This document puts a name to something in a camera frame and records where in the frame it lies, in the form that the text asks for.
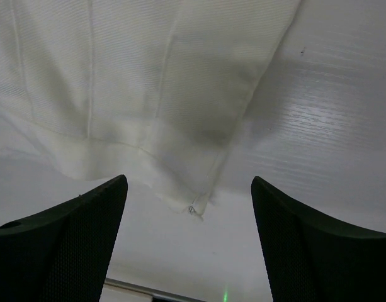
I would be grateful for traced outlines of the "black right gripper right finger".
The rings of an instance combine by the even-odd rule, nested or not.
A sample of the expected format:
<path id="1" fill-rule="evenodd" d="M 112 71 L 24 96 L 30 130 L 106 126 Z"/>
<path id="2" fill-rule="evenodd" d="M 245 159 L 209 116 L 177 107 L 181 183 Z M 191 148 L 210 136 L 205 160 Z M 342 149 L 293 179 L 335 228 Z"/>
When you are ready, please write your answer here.
<path id="1" fill-rule="evenodd" d="M 258 176 L 251 196 L 273 301 L 386 301 L 386 233 L 326 215 Z"/>

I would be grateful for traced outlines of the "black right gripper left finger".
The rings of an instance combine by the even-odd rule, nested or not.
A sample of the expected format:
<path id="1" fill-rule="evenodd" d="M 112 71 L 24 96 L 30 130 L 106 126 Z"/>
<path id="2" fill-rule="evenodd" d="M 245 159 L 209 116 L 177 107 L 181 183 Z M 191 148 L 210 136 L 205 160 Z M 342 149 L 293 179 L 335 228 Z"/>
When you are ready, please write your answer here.
<path id="1" fill-rule="evenodd" d="M 99 301 L 127 191 L 119 175 L 0 226 L 0 301 Z"/>

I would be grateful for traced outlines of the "white pleated skirt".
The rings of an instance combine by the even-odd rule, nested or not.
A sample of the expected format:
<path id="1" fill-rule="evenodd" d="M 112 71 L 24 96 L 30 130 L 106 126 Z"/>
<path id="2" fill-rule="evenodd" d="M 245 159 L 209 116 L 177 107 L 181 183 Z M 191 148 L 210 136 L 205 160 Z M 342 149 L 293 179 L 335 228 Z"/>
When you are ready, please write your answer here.
<path id="1" fill-rule="evenodd" d="M 0 159 L 204 214 L 298 1 L 0 1 Z"/>

